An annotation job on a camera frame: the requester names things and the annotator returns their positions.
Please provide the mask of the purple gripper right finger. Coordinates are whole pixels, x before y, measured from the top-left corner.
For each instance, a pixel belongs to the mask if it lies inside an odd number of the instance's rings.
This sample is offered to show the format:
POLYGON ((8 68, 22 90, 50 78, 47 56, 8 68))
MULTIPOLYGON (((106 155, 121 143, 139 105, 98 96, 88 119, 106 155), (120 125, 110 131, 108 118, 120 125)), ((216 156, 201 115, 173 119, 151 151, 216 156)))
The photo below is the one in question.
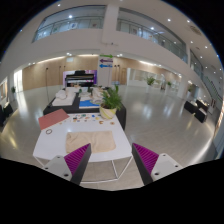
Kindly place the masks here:
POLYGON ((182 169, 182 166, 168 154, 157 154, 136 143, 132 144, 132 154, 145 185, 182 169))

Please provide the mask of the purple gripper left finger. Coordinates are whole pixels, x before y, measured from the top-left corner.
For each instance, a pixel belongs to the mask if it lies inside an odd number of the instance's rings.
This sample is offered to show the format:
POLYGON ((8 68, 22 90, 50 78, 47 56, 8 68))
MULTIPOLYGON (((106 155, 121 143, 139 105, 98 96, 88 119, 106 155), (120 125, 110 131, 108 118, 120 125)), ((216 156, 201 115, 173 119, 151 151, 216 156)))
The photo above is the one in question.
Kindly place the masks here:
POLYGON ((88 143, 66 156, 55 156, 43 167, 43 170, 79 185, 90 156, 91 144, 88 143))

